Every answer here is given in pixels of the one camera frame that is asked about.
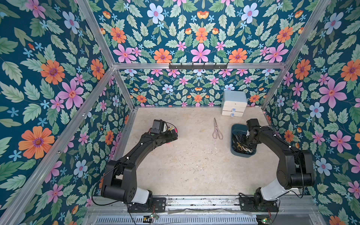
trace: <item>light blue flower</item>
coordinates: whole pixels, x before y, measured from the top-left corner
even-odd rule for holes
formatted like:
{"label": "light blue flower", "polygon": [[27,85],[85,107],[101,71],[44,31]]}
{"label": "light blue flower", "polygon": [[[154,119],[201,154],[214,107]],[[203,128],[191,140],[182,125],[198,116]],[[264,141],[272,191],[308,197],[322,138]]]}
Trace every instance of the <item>light blue flower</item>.
{"label": "light blue flower", "polygon": [[41,125],[42,127],[44,127],[44,125],[47,124],[46,118],[44,118],[44,119],[39,118],[39,121],[40,122],[38,122],[37,125]]}
{"label": "light blue flower", "polygon": [[198,21],[198,20],[196,19],[196,16],[195,16],[195,15],[192,15],[190,20],[192,20],[193,23],[194,23],[195,21]]}
{"label": "light blue flower", "polygon": [[24,48],[24,55],[27,55],[28,58],[30,58],[30,56],[34,56],[32,53],[32,50],[27,50],[26,48]]}
{"label": "light blue flower", "polygon": [[105,22],[104,15],[99,15],[99,20],[101,20],[102,22]]}
{"label": "light blue flower", "polygon": [[16,160],[17,160],[18,158],[21,158],[21,155],[20,155],[20,154],[21,154],[21,151],[18,152],[18,151],[16,151],[16,150],[14,150],[13,153],[14,153],[13,155],[9,155],[9,158],[10,158],[10,159],[13,158],[13,161],[16,162]]}
{"label": "light blue flower", "polygon": [[215,20],[215,19],[214,19],[214,16],[213,16],[213,15],[210,15],[207,20],[210,21],[210,23],[211,23],[211,22],[212,22],[213,20]]}
{"label": "light blue flower", "polygon": [[46,100],[44,100],[44,102],[40,103],[41,106],[44,106],[44,109],[48,108],[49,107],[49,103],[50,102],[47,102]]}
{"label": "light blue flower", "polygon": [[11,111],[10,110],[7,110],[7,113],[11,113],[11,117],[14,117],[15,116],[18,116],[19,114],[17,114],[19,111],[18,110],[15,110],[14,107],[11,108]]}

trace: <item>pink flower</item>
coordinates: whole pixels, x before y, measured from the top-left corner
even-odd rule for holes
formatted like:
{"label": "pink flower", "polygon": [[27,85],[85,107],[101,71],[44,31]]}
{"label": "pink flower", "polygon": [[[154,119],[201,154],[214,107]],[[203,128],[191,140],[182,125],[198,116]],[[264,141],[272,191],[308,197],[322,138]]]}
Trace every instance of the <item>pink flower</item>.
{"label": "pink flower", "polygon": [[102,109],[103,111],[105,111],[106,109],[106,102],[104,100],[100,102],[100,109]]}
{"label": "pink flower", "polygon": [[332,141],[330,143],[331,147],[338,147],[338,151],[340,153],[342,153],[344,151],[343,147],[346,148],[347,150],[351,150],[351,146],[346,143],[348,141],[350,141],[351,137],[348,135],[345,135],[344,137],[342,136],[342,132],[341,130],[338,130],[336,132],[336,136],[333,134],[330,134],[330,138],[333,139],[334,141]]}
{"label": "pink flower", "polygon": [[351,182],[347,182],[347,184],[350,186],[347,191],[350,193],[354,193],[354,197],[358,199],[360,194],[359,183],[355,180],[354,184],[352,184]]}
{"label": "pink flower", "polygon": [[275,60],[277,62],[281,62],[283,60],[283,57],[281,55],[284,55],[289,51],[287,49],[282,50],[283,48],[284,48],[284,43],[279,45],[277,49],[275,49],[275,47],[271,47],[269,49],[270,54],[265,56],[264,59],[265,60],[270,59],[269,63],[273,63],[273,62],[275,62]]}
{"label": "pink flower", "polygon": [[154,78],[149,77],[149,76],[148,76],[148,78],[146,78],[145,80],[146,80],[146,83],[151,84],[151,85],[152,85],[153,83],[155,83]]}
{"label": "pink flower", "polygon": [[76,77],[74,77],[74,80],[76,80],[76,85],[82,86],[82,83],[85,82],[85,80],[82,78],[82,74],[76,73]]}
{"label": "pink flower", "polygon": [[230,5],[230,0],[221,0],[221,3],[225,3],[225,2],[227,6]]}
{"label": "pink flower", "polygon": [[247,69],[238,69],[238,71],[236,71],[236,74],[240,74],[241,77],[247,73],[248,73]]}
{"label": "pink flower", "polygon": [[50,203],[52,200],[54,200],[54,203],[58,201],[58,196],[63,195],[61,189],[63,189],[63,185],[58,186],[58,184],[55,184],[53,190],[46,192],[48,196],[50,196],[50,198],[48,199],[48,203]]}
{"label": "pink flower", "polygon": [[251,81],[254,80],[252,77],[245,77],[245,83],[251,83]]}
{"label": "pink flower", "polygon": [[82,97],[79,96],[84,92],[84,89],[82,87],[76,88],[76,81],[74,79],[70,81],[70,87],[65,82],[62,82],[62,85],[65,91],[60,91],[58,97],[64,100],[67,99],[66,108],[71,109],[72,103],[79,108],[84,103]]}
{"label": "pink flower", "polygon": [[304,90],[302,86],[302,82],[298,83],[296,82],[295,83],[295,87],[292,88],[292,90],[294,91],[294,96],[297,95],[297,96],[300,96],[301,92]]}
{"label": "pink flower", "polygon": [[70,142],[69,142],[69,143],[67,144],[67,146],[64,148],[64,153],[67,152],[68,147],[69,147],[69,148],[73,148],[73,147],[74,147],[74,143],[71,142],[71,141],[74,140],[74,138],[75,138],[75,135],[70,139]]}
{"label": "pink flower", "polygon": [[328,73],[325,73],[324,75],[320,74],[320,79],[318,79],[318,82],[320,82],[320,86],[323,84],[327,85],[329,79],[330,77],[328,77]]}
{"label": "pink flower", "polygon": [[137,47],[131,48],[131,50],[132,50],[132,54],[135,54],[136,57],[141,56],[141,50],[138,49]]}
{"label": "pink flower", "polygon": [[176,78],[176,76],[180,74],[180,72],[179,72],[178,69],[166,69],[166,71],[170,72],[170,73],[168,73],[167,75],[168,75],[169,77],[172,76],[173,78]]}
{"label": "pink flower", "polygon": [[155,74],[155,76],[158,77],[159,74],[163,75],[163,72],[161,71],[161,69],[152,69],[151,74]]}
{"label": "pink flower", "polygon": [[179,51],[184,51],[184,49],[186,49],[185,42],[181,43],[181,41],[179,41],[179,44],[177,44],[176,46]]}
{"label": "pink flower", "polygon": [[295,100],[295,101],[292,103],[292,105],[293,105],[293,109],[294,109],[295,111],[297,111],[298,108],[300,107],[300,102],[298,102],[297,100]]}
{"label": "pink flower", "polygon": [[213,76],[211,79],[210,79],[210,83],[212,85],[215,85],[215,84],[218,84],[219,83],[219,78],[216,78],[215,76]]}
{"label": "pink flower", "polygon": [[210,49],[204,50],[204,48],[204,44],[200,43],[198,45],[198,51],[196,49],[191,50],[191,54],[194,55],[193,62],[196,62],[197,60],[199,60],[199,63],[201,63],[201,60],[203,60],[204,62],[209,61],[206,55],[210,54],[211,51]]}
{"label": "pink flower", "polygon": [[356,101],[356,102],[359,102],[359,103],[356,103],[356,104],[354,105],[354,107],[355,107],[355,108],[359,108],[359,107],[360,107],[360,98],[356,98],[355,101]]}
{"label": "pink flower", "polygon": [[326,87],[319,88],[319,92],[321,94],[325,94],[320,98],[320,103],[325,103],[329,100],[330,108],[334,108],[336,105],[335,98],[339,101],[347,99],[345,93],[339,92],[342,89],[344,89],[345,85],[346,85],[346,81],[341,81],[335,86],[334,79],[330,78],[328,81],[328,88]]}
{"label": "pink flower", "polygon": [[266,46],[264,47],[264,49],[260,50],[260,55],[265,56],[267,53],[269,53],[269,49]]}
{"label": "pink flower", "polygon": [[177,1],[178,6],[180,6],[181,3],[186,3],[186,0],[172,0],[172,1]]}
{"label": "pink flower", "polygon": [[51,174],[53,176],[59,176],[60,173],[59,173],[59,170],[57,168],[59,168],[61,166],[63,162],[62,161],[57,161],[53,167],[53,169],[50,171],[50,173],[46,176],[45,178],[45,183],[49,182],[50,179],[51,179]]}
{"label": "pink flower", "polygon": [[351,171],[355,174],[360,172],[360,154],[356,154],[356,160],[355,159],[349,159],[349,163],[351,165],[354,165],[354,167],[351,168]]}
{"label": "pink flower", "polygon": [[233,71],[233,69],[222,69],[219,74],[222,74],[222,77],[226,77],[227,75],[230,76],[231,75],[231,71]]}
{"label": "pink flower", "polygon": [[312,137],[314,138],[314,143],[318,143],[318,145],[321,145],[322,141],[325,141],[325,139],[323,138],[323,133],[319,134],[317,131],[315,131],[315,135],[312,135]]}
{"label": "pink flower", "polygon": [[64,103],[64,100],[60,99],[59,100],[59,97],[55,97],[55,100],[54,99],[51,99],[50,102],[53,104],[51,106],[52,109],[55,109],[56,108],[56,111],[60,112],[60,108],[65,108],[65,106],[63,105]]}
{"label": "pink flower", "polygon": [[121,44],[117,45],[118,49],[120,50],[113,50],[113,52],[116,55],[119,55],[119,62],[122,63],[124,61],[126,61],[126,63],[131,63],[131,60],[136,60],[136,57],[131,55],[132,54],[132,49],[131,48],[126,48],[126,50],[124,49],[124,47]]}
{"label": "pink flower", "polygon": [[185,84],[188,83],[187,81],[188,81],[189,79],[186,79],[186,77],[184,76],[183,78],[180,78],[179,80],[180,80],[180,84],[185,85]]}
{"label": "pink flower", "polygon": [[41,18],[45,19],[45,15],[42,12],[45,12],[45,8],[41,5],[39,6],[38,0],[27,0],[28,3],[25,3],[25,6],[32,11],[32,14],[35,18],[41,16]]}
{"label": "pink flower", "polygon": [[292,76],[294,75],[294,73],[287,73],[286,76],[284,77],[284,85],[290,86],[290,83],[294,81],[294,79],[292,78]]}
{"label": "pink flower", "polygon": [[89,135],[86,135],[86,133],[80,134],[79,142],[81,142],[81,145],[84,145],[84,143],[87,143],[88,138],[89,138]]}
{"label": "pink flower", "polygon": [[215,46],[215,48],[217,49],[217,51],[224,50],[224,47],[225,47],[225,44],[224,44],[223,41],[222,41],[221,43],[218,42],[217,45]]}

